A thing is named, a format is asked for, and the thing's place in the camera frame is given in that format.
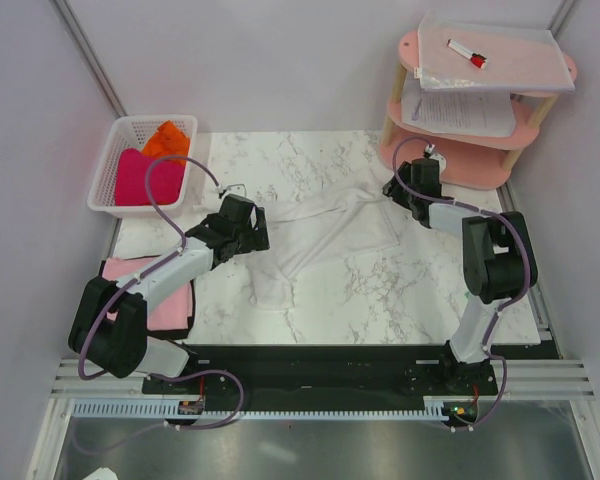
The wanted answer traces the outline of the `white t shirt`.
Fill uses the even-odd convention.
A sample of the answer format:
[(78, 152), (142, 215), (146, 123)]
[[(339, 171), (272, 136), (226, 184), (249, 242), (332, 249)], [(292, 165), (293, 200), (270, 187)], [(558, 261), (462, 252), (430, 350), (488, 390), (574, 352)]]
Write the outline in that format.
[(270, 248), (246, 255), (250, 303), (268, 311), (295, 306), (292, 281), (306, 268), (398, 244), (381, 186), (349, 177), (297, 201), (263, 204)]

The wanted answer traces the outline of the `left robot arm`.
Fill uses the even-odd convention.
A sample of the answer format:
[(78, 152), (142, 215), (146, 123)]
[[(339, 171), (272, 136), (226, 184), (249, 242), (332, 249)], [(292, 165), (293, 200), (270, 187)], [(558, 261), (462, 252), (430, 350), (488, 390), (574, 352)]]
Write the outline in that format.
[(150, 314), (168, 297), (236, 255), (270, 247), (265, 209), (230, 194), (216, 213), (186, 232), (180, 242), (144, 268), (115, 280), (101, 276), (85, 286), (68, 345), (79, 355), (78, 375), (93, 380), (139, 372), (188, 393), (199, 382), (190, 354), (167, 340), (150, 336)]

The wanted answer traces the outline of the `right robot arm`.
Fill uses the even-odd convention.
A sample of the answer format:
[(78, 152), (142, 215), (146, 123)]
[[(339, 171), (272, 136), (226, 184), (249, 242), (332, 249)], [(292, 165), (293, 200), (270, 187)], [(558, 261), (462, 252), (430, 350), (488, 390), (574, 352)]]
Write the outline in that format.
[(461, 242), (468, 304), (449, 340), (454, 359), (438, 368), (447, 392), (463, 392), (474, 381), (470, 364), (490, 357), (500, 313), (535, 285), (537, 264), (526, 220), (518, 211), (488, 212), (442, 194), (440, 164), (419, 158), (394, 167), (383, 194), (411, 212), (421, 226), (449, 233)]

